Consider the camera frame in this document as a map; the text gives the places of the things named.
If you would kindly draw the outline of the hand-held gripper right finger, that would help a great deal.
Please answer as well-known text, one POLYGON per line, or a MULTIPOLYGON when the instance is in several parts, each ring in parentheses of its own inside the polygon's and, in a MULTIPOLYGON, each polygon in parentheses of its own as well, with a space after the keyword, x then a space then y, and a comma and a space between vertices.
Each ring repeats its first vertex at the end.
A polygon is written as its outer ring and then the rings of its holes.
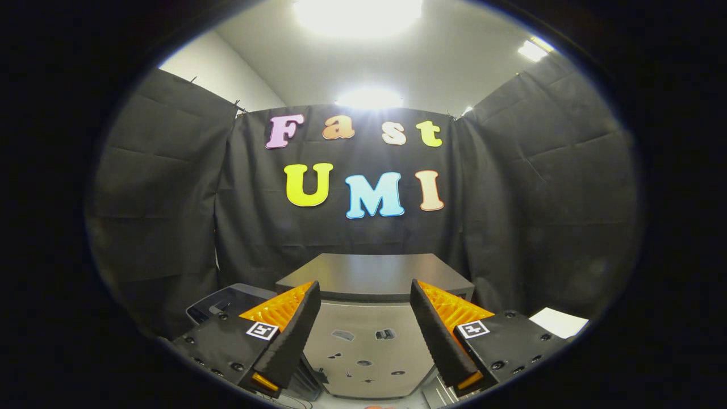
POLYGON ((496 314, 417 279, 410 305, 443 384, 460 398, 540 367, 569 344, 517 311, 496 314))

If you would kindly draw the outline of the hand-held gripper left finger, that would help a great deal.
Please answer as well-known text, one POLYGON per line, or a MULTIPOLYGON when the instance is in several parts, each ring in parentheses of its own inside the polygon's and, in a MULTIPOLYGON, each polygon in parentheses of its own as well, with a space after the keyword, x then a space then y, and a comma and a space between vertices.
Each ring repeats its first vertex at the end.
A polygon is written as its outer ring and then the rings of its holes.
POLYGON ((231 285, 187 308, 192 329, 170 345, 213 377, 278 398, 298 370, 320 305, 317 281, 281 294, 231 285))

